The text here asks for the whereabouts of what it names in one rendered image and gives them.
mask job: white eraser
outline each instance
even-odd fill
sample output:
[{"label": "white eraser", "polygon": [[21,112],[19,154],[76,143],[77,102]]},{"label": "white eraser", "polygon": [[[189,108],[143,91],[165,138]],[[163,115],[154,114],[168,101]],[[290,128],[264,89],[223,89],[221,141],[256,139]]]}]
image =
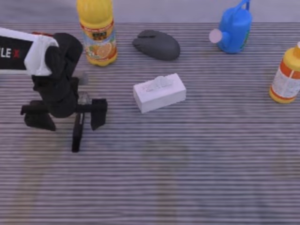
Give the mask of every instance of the white eraser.
[{"label": "white eraser", "polygon": [[178,74],[171,74],[136,84],[133,93],[141,112],[146,113],[184,101],[187,90]]}]

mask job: blue bottle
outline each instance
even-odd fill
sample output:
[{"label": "blue bottle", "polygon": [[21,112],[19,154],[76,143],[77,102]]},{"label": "blue bottle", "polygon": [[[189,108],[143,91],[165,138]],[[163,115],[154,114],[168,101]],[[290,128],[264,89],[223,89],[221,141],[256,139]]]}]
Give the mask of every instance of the blue bottle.
[{"label": "blue bottle", "polygon": [[219,29],[210,32],[210,41],[217,43],[226,53],[239,53],[247,43],[251,30],[252,15],[249,11],[250,0],[242,0],[239,5],[227,9],[219,24]]}]

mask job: orange juice bottle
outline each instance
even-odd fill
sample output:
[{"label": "orange juice bottle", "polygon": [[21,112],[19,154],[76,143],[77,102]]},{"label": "orange juice bottle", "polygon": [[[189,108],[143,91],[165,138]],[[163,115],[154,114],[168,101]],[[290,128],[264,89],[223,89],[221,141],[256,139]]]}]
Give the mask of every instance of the orange juice bottle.
[{"label": "orange juice bottle", "polygon": [[291,103],[300,91],[300,42],[285,52],[269,93],[282,104]]},{"label": "orange juice bottle", "polygon": [[88,61],[105,67],[117,59],[112,0],[77,0]]}]

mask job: wooden table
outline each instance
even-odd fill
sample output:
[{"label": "wooden table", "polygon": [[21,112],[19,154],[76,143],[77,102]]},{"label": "wooden table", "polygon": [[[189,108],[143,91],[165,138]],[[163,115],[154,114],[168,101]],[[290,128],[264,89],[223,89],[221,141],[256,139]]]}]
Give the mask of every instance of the wooden table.
[{"label": "wooden table", "polygon": [[[21,31],[69,32],[77,24],[4,24]],[[21,105],[39,99],[30,77],[0,77],[0,224],[298,225],[300,100],[273,102],[279,62],[297,44],[300,24],[256,23],[244,52],[227,55],[208,41],[216,24],[117,24],[119,58],[99,68],[83,56],[90,83],[107,98],[107,124],[84,128],[70,151],[74,116],[57,132],[28,128]],[[172,62],[131,45],[143,29],[173,35]],[[187,100],[140,114],[133,85],[178,73]]]}]

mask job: dark gray mouse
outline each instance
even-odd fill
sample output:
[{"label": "dark gray mouse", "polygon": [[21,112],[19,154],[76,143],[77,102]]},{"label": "dark gray mouse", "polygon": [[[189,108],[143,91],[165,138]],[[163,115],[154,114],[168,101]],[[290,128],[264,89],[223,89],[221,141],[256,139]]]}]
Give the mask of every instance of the dark gray mouse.
[{"label": "dark gray mouse", "polygon": [[172,36],[156,30],[142,31],[132,44],[140,52],[158,60],[175,60],[180,55],[179,43]]}]

